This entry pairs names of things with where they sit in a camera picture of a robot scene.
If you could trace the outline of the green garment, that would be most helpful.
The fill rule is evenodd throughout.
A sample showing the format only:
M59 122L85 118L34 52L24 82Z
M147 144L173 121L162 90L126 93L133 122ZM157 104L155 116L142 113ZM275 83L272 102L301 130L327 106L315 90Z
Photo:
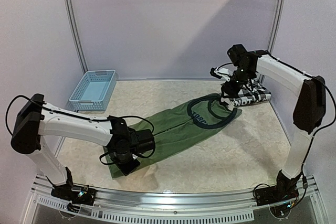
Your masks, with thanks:
M240 109L230 109L219 94L212 93L140 119L129 127L133 142L125 150L127 162L137 159L138 171L163 161L216 135L240 114ZM109 167L112 178L124 176L115 148L104 147L99 159Z

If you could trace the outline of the black white checked shirt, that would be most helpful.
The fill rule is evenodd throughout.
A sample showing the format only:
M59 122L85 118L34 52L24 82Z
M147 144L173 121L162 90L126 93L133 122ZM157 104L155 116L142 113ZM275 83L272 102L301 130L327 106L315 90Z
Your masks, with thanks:
M252 79L244 85L238 93L238 97L229 98L233 106L246 106L271 99L271 92L259 81Z

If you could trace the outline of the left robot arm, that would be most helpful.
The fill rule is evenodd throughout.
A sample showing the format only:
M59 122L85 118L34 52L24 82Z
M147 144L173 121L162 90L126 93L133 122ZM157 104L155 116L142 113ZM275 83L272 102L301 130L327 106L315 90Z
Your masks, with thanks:
M69 168L49 149L45 136L74 138L105 147L107 152L101 157L109 156L109 164L116 165L124 176L140 166L138 158L155 152L154 128L137 131L127 125L128 116L96 117L61 109L45 102L39 93L14 99L19 98L27 102L17 113L14 127L8 129L11 147L28 156L67 200L77 197L78 188L72 184Z

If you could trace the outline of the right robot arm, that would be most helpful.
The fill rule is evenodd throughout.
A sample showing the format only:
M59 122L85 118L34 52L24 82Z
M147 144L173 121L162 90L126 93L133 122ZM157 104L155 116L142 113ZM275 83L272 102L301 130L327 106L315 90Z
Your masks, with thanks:
M303 176L303 166L316 134L332 125L322 125L327 110L326 95L330 90L323 77L299 70L266 50L248 51L242 44L236 44L228 49L227 55L235 70L222 86L226 97L238 97L242 87L261 74L281 85L284 94L277 94L276 100L292 109L293 136L289 154L271 190L271 196L282 201Z

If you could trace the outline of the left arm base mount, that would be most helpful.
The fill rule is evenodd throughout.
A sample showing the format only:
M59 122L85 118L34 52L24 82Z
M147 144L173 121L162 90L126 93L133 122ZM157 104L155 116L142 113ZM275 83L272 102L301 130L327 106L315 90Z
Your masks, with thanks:
M66 167L66 173L67 180L63 185L56 186L48 180L53 186L51 195L68 201L66 210L70 212L78 213L81 205L93 206L98 191L89 185L76 186L73 183L72 174L68 167Z

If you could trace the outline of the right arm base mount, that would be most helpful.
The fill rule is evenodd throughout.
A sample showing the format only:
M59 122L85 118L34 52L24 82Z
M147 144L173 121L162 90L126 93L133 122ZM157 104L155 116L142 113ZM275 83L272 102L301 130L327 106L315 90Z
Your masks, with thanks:
M287 208L293 208L299 204L306 195L308 189L306 177L302 179L302 186L304 192L302 196L300 196L297 189L297 180L295 179L281 179L277 181L275 186L262 183L253 189L253 198L256 200L257 206L270 205L294 198L294 202L290 202L289 206L287 206Z

